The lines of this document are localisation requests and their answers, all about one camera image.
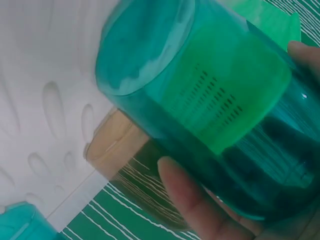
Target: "finger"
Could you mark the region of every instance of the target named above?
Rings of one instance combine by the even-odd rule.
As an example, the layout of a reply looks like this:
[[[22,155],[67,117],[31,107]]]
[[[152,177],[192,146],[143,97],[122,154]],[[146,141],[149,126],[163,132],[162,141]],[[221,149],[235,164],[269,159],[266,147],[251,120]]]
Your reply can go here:
[[[240,216],[239,214],[235,213],[230,207],[225,205],[224,202],[219,197],[214,195],[210,190],[205,189],[205,191],[233,220],[244,226],[246,229],[250,230],[255,236],[259,236],[263,232],[264,227],[261,223]]]
[[[171,200],[203,240],[252,240],[254,234],[234,221],[169,157],[158,162],[159,174]]]
[[[310,71],[320,80],[320,48],[307,46],[299,41],[291,41],[288,53],[301,66]]]

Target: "translucent plastic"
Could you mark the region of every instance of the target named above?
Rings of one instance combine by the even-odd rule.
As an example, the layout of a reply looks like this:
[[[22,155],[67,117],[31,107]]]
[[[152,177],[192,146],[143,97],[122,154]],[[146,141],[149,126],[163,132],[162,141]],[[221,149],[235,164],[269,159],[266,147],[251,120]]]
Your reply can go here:
[[[124,2],[102,32],[99,89],[241,215],[308,205],[320,185],[313,80],[213,0]]]
[[[18,203],[0,214],[1,240],[62,240],[34,205]]]

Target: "white stripes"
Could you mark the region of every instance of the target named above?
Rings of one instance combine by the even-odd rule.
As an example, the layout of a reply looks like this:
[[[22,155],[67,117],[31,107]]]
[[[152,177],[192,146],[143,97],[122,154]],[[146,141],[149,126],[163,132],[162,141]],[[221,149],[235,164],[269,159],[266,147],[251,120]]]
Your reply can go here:
[[[123,203],[122,201],[120,201],[119,199],[117,199],[115,196],[113,196],[112,194],[110,194],[108,191],[106,191],[105,189],[103,189],[103,191],[105,193],[107,193],[108,195],[110,195],[114,200],[116,200],[118,203],[120,203],[122,206],[124,206],[125,208],[129,209],[131,212],[133,212],[134,214],[136,214],[137,216],[141,217],[142,219],[146,220],[147,222],[151,223],[152,225],[161,228],[165,231],[167,231],[168,233],[171,233],[172,235],[174,235],[176,238],[181,239],[181,240],[186,240],[185,238],[179,236],[178,234],[176,234],[174,231],[166,228],[165,226],[163,226],[162,224],[157,224],[153,221],[151,221],[150,219],[146,218],[145,216],[141,215],[140,213],[136,212],[132,207],[126,205],[125,203]]]
[[[101,227],[101,225],[97,224],[91,217],[89,217],[88,215],[86,215],[83,211],[81,211],[81,213],[87,218],[89,219],[90,222],[92,222],[94,225],[96,225],[99,229],[101,229],[107,236],[113,238],[114,240],[118,240],[115,236],[111,235],[110,233],[108,233],[105,229],[103,229]]]
[[[201,238],[198,237],[197,235],[195,235],[193,232],[188,231],[187,233],[190,234],[191,236],[194,236],[194,237],[196,237],[197,239],[201,240]]]
[[[267,0],[267,2],[287,13],[298,13],[300,15],[302,31],[320,45],[320,13],[317,10],[320,3],[317,0],[313,1],[316,9],[305,0]]]
[[[139,162],[137,159],[135,159],[134,157],[132,158],[133,160],[135,160],[138,164],[140,164],[142,167],[145,167],[146,169],[150,170],[150,168],[148,168],[146,165],[142,164],[141,162]]]
[[[107,187],[108,189],[110,189],[111,191],[113,191],[115,194],[117,194],[120,198],[124,199],[125,201],[127,201],[127,202],[130,203],[131,205],[135,206],[137,209],[142,210],[141,207],[139,207],[137,204],[134,204],[132,201],[130,201],[129,199],[127,199],[127,198],[125,197],[125,195],[118,193],[119,190],[118,190],[118,191],[114,190],[113,188],[115,188],[115,187],[114,187],[113,185],[108,184],[108,185],[106,185],[106,187]]]
[[[73,240],[71,237],[69,237],[64,231],[62,231],[63,235],[65,235],[68,239]]]
[[[107,185],[108,189],[111,190],[113,193],[116,193],[117,196],[121,196],[121,194],[119,194],[119,190],[110,185]],[[140,213],[138,213],[137,211],[135,211],[132,207],[126,205],[124,202],[122,202],[120,199],[118,199],[117,197],[115,197],[113,194],[111,194],[110,192],[108,192],[106,189],[103,189],[103,191],[105,193],[107,193],[108,195],[110,195],[115,201],[117,201],[119,204],[121,204],[122,206],[124,206],[125,208],[129,209],[131,212],[133,212],[134,214],[136,214],[137,216],[139,216],[140,218],[146,220],[147,222],[149,222],[150,224],[152,224],[153,226],[156,226],[160,229],[165,230],[166,232],[172,234],[173,236],[175,236],[178,239],[181,240],[187,240],[183,237],[181,237],[180,235],[178,235],[177,233],[175,233],[174,231],[166,228],[165,226],[163,226],[162,224],[157,224],[153,221],[151,221],[150,219],[148,219],[147,217],[141,215]],[[139,206],[137,206],[136,204],[132,203],[131,201],[127,201],[128,203],[130,203],[133,207],[136,207],[138,210],[143,211]],[[95,211],[98,215],[100,215],[108,224],[110,224],[111,226],[113,226],[115,229],[119,230],[128,240],[143,240],[140,239],[139,237],[137,237],[136,235],[134,235],[125,225],[121,224],[114,216],[112,216],[105,208],[103,208],[97,201],[92,200],[91,203],[88,204],[88,206],[93,209],[93,211]],[[81,214],[83,214],[91,223],[93,223],[94,225],[96,225],[100,230],[102,230],[107,236],[113,238],[113,239],[117,239],[115,236],[113,236],[112,234],[110,234],[109,232],[107,232],[106,229],[104,229],[100,224],[97,223],[97,220],[92,219],[90,216],[88,216],[84,211],[81,211]],[[70,229],[69,227],[66,227],[66,230],[68,230],[70,233],[72,233],[75,237],[77,237],[76,240],[84,240],[82,239],[78,234],[76,234],[72,229]],[[65,230],[62,231],[62,233],[70,240],[75,240],[72,237],[70,237],[70,234],[68,235]],[[181,232],[180,234],[186,236],[188,239],[190,240],[201,240],[197,235],[195,235],[192,232]]]
[[[74,231],[72,231],[69,227],[66,227],[73,235],[75,235],[79,240],[83,240],[78,234],[76,234]]]
[[[111,214],[109,214],[104,208],[102,208],[96,201],[93,201],[100,209],[104,210],[104,213],[108,214],[109,217],[111,216],[111,218],[113,218],[113,220],[115,220],[121,227],[125,228],[125,230],[127,230],[129,232],[129,234],[131,234],[132,236],[134,236],[136,239],[139,239],[138,237],[136,237],[132,232],[130,232],[125,226],[123,226],[122,224],[120,224],[120,222],[118,222]],[[104,220],[106,220],[110,225],[112,225],[113,227],[115,227],[116,229],[118,229],[123,235],[125,235],[128,239],[130,240],[134,240],[131,236],[127,235],[126,232],[124,232],[121,228],[119,228],[117,225],[115,225],[114,223],[112,223],[108,218],[106,218],[100,211],[98,211],[93,205],[91,205],[90,203],[88,204],[90,206],[90,208],[92,208],[96,213],[98,213],[101,217],[103,217]]]

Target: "fingernail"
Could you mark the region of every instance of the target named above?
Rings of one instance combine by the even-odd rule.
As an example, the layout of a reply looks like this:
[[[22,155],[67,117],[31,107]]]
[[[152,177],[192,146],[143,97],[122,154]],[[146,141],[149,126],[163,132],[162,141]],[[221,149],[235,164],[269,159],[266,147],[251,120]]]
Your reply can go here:
[[[291,41],[289,42],[289,45],[288,45],[288,51],[298,52],[298,51],[301,51],[301,49],[304,49],[305,47],[307,47],[307,45],[305,45],[300,41]]]

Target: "green plastic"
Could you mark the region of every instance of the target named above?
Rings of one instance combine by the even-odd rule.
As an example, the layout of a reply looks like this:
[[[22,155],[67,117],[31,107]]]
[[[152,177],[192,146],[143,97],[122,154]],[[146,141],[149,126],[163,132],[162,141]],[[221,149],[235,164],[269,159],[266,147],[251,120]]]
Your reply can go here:
[[[252,23],[214,0],[131,1],[103,28],[96,82],[231,209],[274,221],[319,192],[320,101],[284,51],[297,15],[232,8]]]
[[[220,0],[220,2],[246,18],[285,51],[289,41],[301,41],[301,23],[296,12],[288,15],[263,0]]]
[[[27,202],[5,208],[0,214],[0,240],[60,240],[61,236],[41,215],[37,208]]]
[[[220,28],[224,26],[204,26],[190,40],[161,103],[216,155],[263,119],[292,77],[279,55],[251,34],[234,46],[231,39],[229,51],[219,54],[229,41],[217,37],[225,32]]]

